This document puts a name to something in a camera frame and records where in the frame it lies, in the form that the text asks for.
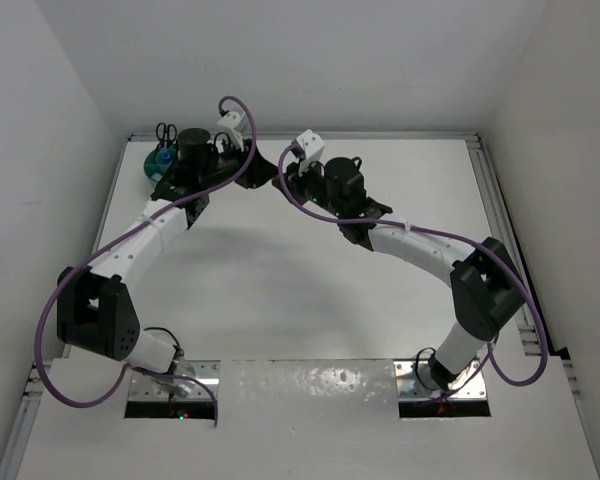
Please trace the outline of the blue cap glue bottle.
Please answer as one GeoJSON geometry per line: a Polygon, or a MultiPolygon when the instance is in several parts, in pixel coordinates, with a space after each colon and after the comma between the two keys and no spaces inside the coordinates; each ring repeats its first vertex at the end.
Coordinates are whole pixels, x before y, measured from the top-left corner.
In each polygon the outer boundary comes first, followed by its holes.
{"type": "Polygon", "coordinates": [[[175,153],[172,149],[162,148],[156,154],[156,163],[161,168],[166,169],[172,164],[172,162],[174,161],[174,158],[175,158],[175,153]]]}

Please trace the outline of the black handled scissors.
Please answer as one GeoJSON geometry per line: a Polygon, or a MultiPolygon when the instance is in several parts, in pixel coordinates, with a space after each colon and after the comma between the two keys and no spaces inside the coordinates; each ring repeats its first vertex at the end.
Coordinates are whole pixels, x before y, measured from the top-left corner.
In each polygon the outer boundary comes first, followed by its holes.
{"type": "Polygon", "coordinates": [[[177,140],[178,131],[174,124],[159,122],[155,127],[157,149],[170,149],[177,140]]]}
{"type": "Polygon", "coordinates": [[[218,132],[213,137],[213,145],[219,152],[227,151],[231,145],[231,139],[225,132],[218,132]]]}

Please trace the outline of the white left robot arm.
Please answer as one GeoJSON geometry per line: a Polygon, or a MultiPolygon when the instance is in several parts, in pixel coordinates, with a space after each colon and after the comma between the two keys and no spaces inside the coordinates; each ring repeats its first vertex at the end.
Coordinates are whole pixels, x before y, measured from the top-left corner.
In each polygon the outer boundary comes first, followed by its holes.
{"type": "Polygon", "coordinates": [[[158,181],[135,235],[108,249],[81,268],[57,300],[58,337],[96,355],[156,372],[169,373],[180,355],[176,343],[141,328],[132,293],[142,275],[178,236],[189,230],[209,204],[208,189],[228,179],[245,189],[272,180],[276,167],[250,139],[232,141],[201,128],[177,132],[156,129],[161,142],[153,153],[160,165],[158,181]]]}

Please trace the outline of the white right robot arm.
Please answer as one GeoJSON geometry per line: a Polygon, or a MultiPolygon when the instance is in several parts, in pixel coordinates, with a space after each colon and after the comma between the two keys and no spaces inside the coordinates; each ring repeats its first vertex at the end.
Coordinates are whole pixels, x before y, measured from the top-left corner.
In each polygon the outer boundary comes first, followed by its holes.
{"type": "Polygon", "coordinates": [[[456,321],[416,374],[423,388],[446,390],[522,307],[519,275],[492,237],[471,247],[401,225],[389,206],[367,194],[360,166],[360,159],[346,157],[306,169],[292,163],[273,184],[293,203],[328,212],[352,244],[403,260],[450,288],[456,321]]]}

